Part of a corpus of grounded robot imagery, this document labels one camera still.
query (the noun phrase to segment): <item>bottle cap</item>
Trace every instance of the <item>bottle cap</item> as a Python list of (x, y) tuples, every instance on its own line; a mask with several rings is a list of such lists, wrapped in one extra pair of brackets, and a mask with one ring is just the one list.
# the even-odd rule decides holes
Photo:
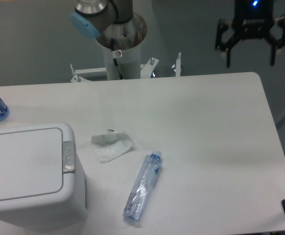
[(151, 155), (157, 155), (159, 158), (161, 158), (162, 153), (160, 151), (153, 150)]

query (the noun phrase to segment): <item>blue robot arm cap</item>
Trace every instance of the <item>blue robot arm cap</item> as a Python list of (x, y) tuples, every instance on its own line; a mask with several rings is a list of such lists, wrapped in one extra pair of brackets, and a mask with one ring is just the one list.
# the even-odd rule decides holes
[(94, 39), (99, 37), (100, 32), (88, 20), (76, 12), (71, 13), (71, 21), (75, 28), (86, 38)]

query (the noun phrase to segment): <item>white tabletop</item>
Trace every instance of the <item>white tabletop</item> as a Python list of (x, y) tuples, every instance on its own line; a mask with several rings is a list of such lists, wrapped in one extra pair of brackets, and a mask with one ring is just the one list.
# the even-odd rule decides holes
[[(229, 235), (285, 230), (285, 157), (255, 73), (0, 87), (0, 128), (64, 121), (87, 179), (88, 219), (50, 235)], [(100, 164), (91, 135), (126, 131), (135, 151)], [(144, 156), (163, 168), (139, 225), (122, 218)], [(0, 221), (0, 234), (28, 235)]]

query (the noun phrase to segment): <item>cable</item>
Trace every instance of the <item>cable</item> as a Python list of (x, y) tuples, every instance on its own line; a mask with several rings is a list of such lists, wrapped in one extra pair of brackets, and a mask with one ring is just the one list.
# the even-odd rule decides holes
[[(114, 44), (115, 44), (115, 41), (114, 39), (112, 38), (111, 39), (111, 51), (114, 51)], [(114, 62), (114, 65), (117, 67), (117, 71), (119, 73), (119, 79), (120, 80), (124, 80), (124, 77), (123, 77), (123, 74), (121, 73), (121, 71), (119, 70), (119, 64), (118, 64), (118, 61), (116, 58), (113, 58), (113, 62)]]

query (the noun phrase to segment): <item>crumpled tissue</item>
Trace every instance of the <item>crumpled tissue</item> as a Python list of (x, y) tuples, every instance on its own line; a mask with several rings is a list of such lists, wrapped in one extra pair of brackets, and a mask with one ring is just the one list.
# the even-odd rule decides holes
[(91, 146), (101, 163), (106, 163), (128, 151), (134, 141), (125, 132), (108, 129), (107, 134), (92, 136)]

